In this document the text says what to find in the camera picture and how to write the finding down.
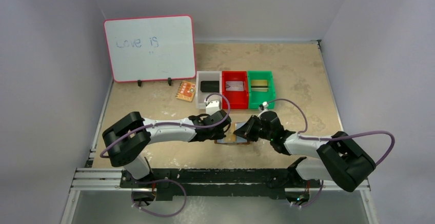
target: white robotic arm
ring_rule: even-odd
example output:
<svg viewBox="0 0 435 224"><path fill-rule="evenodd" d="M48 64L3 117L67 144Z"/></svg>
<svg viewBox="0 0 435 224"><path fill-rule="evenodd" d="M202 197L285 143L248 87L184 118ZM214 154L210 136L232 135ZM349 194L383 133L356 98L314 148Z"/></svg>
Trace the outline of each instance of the white robotic arm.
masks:
<svg viewBox="0 0 435 224"><path fill-rule="evenodd" d="M347 136L346 133L316 137L318 140L302 139L298 133L285 130L273 111L251 116L234 134L249 141L266 139L279 153L301 155L288 168L293 180L333 180L345 191L352 192L376 168L371 157L353 139L321 140Z"/></svg>
<svg viewBox="0 0 435 224"><path fill-rule="evenodd" d="M179 120L152 120L131 112L103 132L103 140L110 162L114 167L124 167L134 179L150 175L151 168L140 152L145 146L165 141L205 141L225 137L230 117L221 110L220 101L208 103L206 113ZM136 130L134 136L126 136Z"/></svg>

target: tan tabletop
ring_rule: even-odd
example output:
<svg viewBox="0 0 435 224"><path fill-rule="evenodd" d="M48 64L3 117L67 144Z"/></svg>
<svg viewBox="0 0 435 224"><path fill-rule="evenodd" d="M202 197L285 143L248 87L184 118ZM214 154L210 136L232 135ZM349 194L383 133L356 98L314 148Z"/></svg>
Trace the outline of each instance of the tan tabletop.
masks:
<svg viewBox="0 0 435 224"><path fill-rule="evenodd" d="M320 52L315 44L196 44L197 70L272 71L276 97L297 103L308 118L307 135L331 135L340 130ZM157 120L198 115L195 103L176 99L180 80L167 82L114 83L101 132L132 111ZM274 111L285 129L303 129L304 120L291 104L279 101ZM247 121L258 110L231 110L233 122ZM100 158L105 147L98 136L94 168L112 168ZM268 141L250 145L218 145L205 142L169 141L147 146L143 152L152 168L286 168L297 156L275 152Z"/></svg>

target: red whiteboard frame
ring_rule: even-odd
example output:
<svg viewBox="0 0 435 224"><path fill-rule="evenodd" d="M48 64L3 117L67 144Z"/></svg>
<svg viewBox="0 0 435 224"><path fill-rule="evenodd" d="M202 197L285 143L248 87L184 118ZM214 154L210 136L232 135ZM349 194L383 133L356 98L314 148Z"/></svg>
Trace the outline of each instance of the red whiteboard frame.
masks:
<svg viewBox="0 0 435 224"><path fill-rule="evenodd" d="M123 82L119 82L115 79L115 75L113 73L113 65L112 65L112 58L110 57L110 51L109 51L109 42L107 41L107 34L106 34L106 22L107 21L122 21L122 20L131 20L131 19L147 19L147 18L162 18L162 17L179 17L179 16L188 16L190 17L190 20L192 21L192 40L193 40L193 61L195 66L195 75L192 77L186 77L186 78L171 78L172 80L177 79L193 79L196 77L196 51L195 51L195 34L193 31L193 18L191 15L188 14L181 14L181 15L160 15L160 16L144 16L144 17L129 17L129 18L117 18L117 19L106 19L103 22L104 27L104 37L106 38L106 45L107 45L107 52L109 53L109 59L110 59L110 69L112 70L112 77L113 80L117 83L131 83L131 82L137 82L138 80L126 80ZM141 79L142 82L155 82L160 80L168 80L166 79Z"/></svg>

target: white bin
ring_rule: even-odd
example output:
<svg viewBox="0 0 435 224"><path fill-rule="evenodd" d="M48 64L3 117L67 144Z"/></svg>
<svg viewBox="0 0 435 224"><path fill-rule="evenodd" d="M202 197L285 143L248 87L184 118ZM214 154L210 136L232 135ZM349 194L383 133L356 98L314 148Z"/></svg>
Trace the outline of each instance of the white bin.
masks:
<svg viewBox="0 0 435 224"><path fill-rule="evenodd" d="M195 103L196 108L205 110L204 100L210 92L201 92L201 82L204 80L218 80L219 81L219 93L222 94L222 71L197 71L196 72L196 93ZM222 97L213 95L210 100L220 100L222 103Z"/></svg>

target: white wall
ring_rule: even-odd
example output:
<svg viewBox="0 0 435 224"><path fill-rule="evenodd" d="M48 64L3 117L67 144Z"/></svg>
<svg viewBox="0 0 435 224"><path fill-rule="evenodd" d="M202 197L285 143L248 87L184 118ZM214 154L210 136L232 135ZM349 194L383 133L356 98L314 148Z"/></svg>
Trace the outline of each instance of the white wall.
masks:
<svg viewBox="0 0 435 224"><path fill-rule="evenodd" d="M191 14L197 40L322 38L344 0L98 0L107 18Z"/></svg>
<svg viewBox="0 0 435 224"><path fill-rule="evenodd" d="M435 223L435 0L345 0L323 40L346 131L395 134L369 177L381 223ZM387 137L358 139L376 159Z"/></svg>
<svg viewBox="0 0 435 224"><path fill-rule="evenodd" d="M110 80L96 0L0 0L1 223L59 223Z"/></svg>

